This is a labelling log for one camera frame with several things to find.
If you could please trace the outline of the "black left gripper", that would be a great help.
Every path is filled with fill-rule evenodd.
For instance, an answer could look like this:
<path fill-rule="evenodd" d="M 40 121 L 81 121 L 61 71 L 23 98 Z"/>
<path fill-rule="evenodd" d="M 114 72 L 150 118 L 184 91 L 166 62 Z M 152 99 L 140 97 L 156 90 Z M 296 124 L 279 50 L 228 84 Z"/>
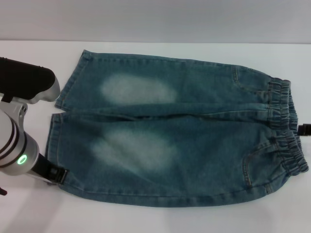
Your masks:
<path fill-rule="evenodd" d="M 36 175 L 44 178 L 45 180 L 57 184 L 64 184 L 65 179 L 69 173 L 68 169 L 57 167 L 42 154 L 38 155 L 38 158 L 34 166 L 31 168 L 31 171 L 33 171 Z"/>

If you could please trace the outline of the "blue denim shorts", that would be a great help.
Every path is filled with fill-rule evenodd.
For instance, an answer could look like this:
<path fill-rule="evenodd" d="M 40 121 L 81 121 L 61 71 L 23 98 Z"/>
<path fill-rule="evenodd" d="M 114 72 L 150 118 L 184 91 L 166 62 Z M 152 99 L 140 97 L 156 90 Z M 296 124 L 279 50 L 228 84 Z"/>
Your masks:
<path fill-rule="evenodd" d="M 46 156 L 84 199 L 229 205 L 309 169 L 291 83 L 248 67 L 85 50 L 55 106 Z"/>

